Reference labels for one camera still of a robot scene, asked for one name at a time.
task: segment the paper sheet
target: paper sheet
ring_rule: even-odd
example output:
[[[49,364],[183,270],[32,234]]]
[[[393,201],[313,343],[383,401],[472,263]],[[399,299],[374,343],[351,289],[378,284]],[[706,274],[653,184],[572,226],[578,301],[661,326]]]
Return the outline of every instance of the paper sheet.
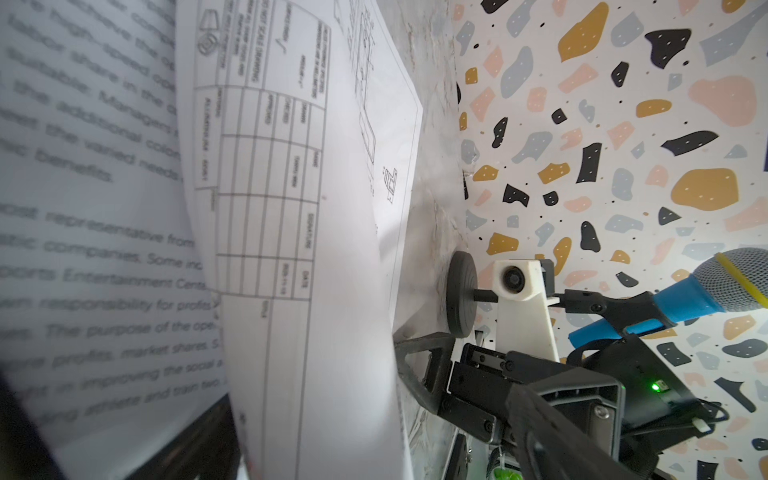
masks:
[[[411,476],[388,305],[421,108],[375,2],[340,3],[177,9],[185,189],[251,478]]]
[[[173,6],[16,0],[0,22],[0,368],[69,478],[123,478],[227,392]]]

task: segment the pink spot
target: pink spot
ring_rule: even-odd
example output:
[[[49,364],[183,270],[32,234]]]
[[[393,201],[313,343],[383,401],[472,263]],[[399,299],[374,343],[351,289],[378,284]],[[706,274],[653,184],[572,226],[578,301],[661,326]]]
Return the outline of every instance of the pink spot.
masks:
[[[728,445],[722,443],[720,440],[715,439],[699,439],[696,442],[696,446],[701,450],[727,450]]]
[[[491,191],[490,190],[483,190],[480,194],[480,198],[478,198],[478,201],[475,202],[475,206],[479,207],[483,205],[485,202],[488,201],[488,199],[491,198]]]
[[[581,67],[577,68],[570,77],[566,78],[558,85],[560,91],[565,94],[571,93],[576,87],[580,87],[588,81],[592,81],[598,77],[598,73],[594,68],[583,63]]]
[[[735,232],[768,223],[768,199],[758,197],[755,203],[724,220],[726,232]]]
[[[750,477],[746,474],[744,469],[741,468],[738,458],[726,457],[723,461],[723,467],[725,467],[725,472],[728,475],[737,478],[738,480],[747,480]]]
[[[453,8],[453,19],[461,20],[463,16],[464,16],[464,5],[456,5]]]
[[[692,373],[684,373],[683,374],[683,380],[688,386],[707,386],[707,384],[704,382],[704,376],[700,373],[692,372]]]
[[[560,150],[567,150],[568,148],[575,147],[581,143],[581,129],[576,128],[565,132],[560,136],[561,140],[565,140],[565,144],[560,147]]]
[[[485,59],[482,66],[485,67],[485,70],[488,71],[493,78],[496,78],[496,75],[502,71],[502,67],[504,66],[502,50],[499,47],[494,48],[488,58]]]
[[[699,0],[677,0],[677,6],[680,7],[680,15],[685,16],[694,9]]]
[[[563,16],[565,13],[565,2],[567,0],[552,0],[552,10],[554,10],[554,14],[558,17]]]
[[[634,133],[634,127],[628,121],[623,121],[608,131],[608,137],[614,145],[614,150],[619,147]]]
[[[570,272],[568,276],[565,277],[563,284],[565,286],[573,286],[577,283],[583,282],[587,278],[592,278],[597,274],[598,272],[595,270],[576,270],[575,272]]]
[[[547,89],[534,87],[528,92],[528,111],[543,111],[547,101]]]
[[[654,255],[654,258],[650,261],[650,264],[658,265],[661,262],[663,262],[664,259],[667,258],[667,255],[670,252],[670,250],[672,250],[673,243],[674,243],[674,238],[667,238],[665,241],[656,245],[656,255]]]
[[[490,262],[488,266],[478,273],[478,288],[483,290],[490,290],[493,286],[493,262]]]
[[[768,359],[757,360],[755,363],[755,372],[765,373],[768,372]]]
[[[748,418],[736,417],[735,419],[730,421],[730,423],[728,424],[728,428],[725,429],[725,431],[728,433],[738,432],[739,430],[746,427],[746,424],[749,422],[750,420]]]
[[[682,455],[688,451],[688,444],[686,442],[678,443],[674,447],[670,447],[669,450],[670,452],[675,452],[679,455]]]
[[[485,112],[488,111],[488,106],[495,97],[496,94],[493,93],[493,90],[491,90],[490,87],[488,87],[469,105],[479,121],[485,120]]]
[[[563,206],[567,210],[570,210],[571,212],[574,212],[575,214],[577,214],[591,207],[592,200],[590,200],[589,197],[579,197],[573,200],[568,200],[566,202],[563,202]]]
[[[659,187],[666,187],[667,182],[670,179],[670,174],[666,168],[661,165],[657,165],[650,170],[648,178],[645,179],[646,185],[658,185]]]
[[[699,80],[690,86],[688,97],[707,107],[730,127],[751,124],[757,113],[755,84],[740,75],[715,81]]]

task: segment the black cable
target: black cable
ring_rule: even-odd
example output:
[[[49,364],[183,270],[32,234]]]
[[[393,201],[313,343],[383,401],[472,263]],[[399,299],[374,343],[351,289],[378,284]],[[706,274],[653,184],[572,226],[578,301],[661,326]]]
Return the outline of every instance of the black cable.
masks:
[[[707,425],[712,427],[715,423],[725,422],[727,420],[730,420],[730,415],[728,414],[728,411],[725,410],[722,406],[717,405],[716,403],[710,402],[708,400],[704,399],[698,399],[699,402],[702,402],[706,405],[709,405],[713,409],[716,409],[718,412],[722,412],[723,416],[716,417],[714,419],[708,420]],[[683,425],[666,425],[666,426],[659,426],[659,427],[650,427],[648,429],[634,429],[629,430],[628,432],[625,432],[621,434],[622,437],[634,437],[636,435],[646,435],[648,433],[657,433],[657,432],[666,432],[667,430],[677,430],[677,429],[693,429],[696,428],[690,423],[685,423]]]

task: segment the black rubber disc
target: black rubber disc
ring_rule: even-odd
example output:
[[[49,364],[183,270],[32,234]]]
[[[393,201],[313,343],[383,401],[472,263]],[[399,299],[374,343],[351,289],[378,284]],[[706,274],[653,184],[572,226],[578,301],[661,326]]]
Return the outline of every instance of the black rubber disc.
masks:
[[[445,285],[445,314],[448,317],[448,328],[457,339],[472,333],[478,310],[474,300],[477,287],[478,273],[472,255],[454,252]]]

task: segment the terrazzo pattern wallpaper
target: terrazzo pattern wallpaper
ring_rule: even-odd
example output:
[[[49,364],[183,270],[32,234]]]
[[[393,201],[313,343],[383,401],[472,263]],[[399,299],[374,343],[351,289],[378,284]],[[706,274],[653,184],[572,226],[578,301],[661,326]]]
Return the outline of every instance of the terrazzo pattern wallpaper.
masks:
[[[768,248],[768,2],[455,0],[466,225],[481,287],[548,258],[626,297]],[[477,329],[495,331],[480,304]],[[597,317],[551,310],[560,356]],[[731,420],[666,451],[678,480],[768,479],[768,310],[645,337]]]

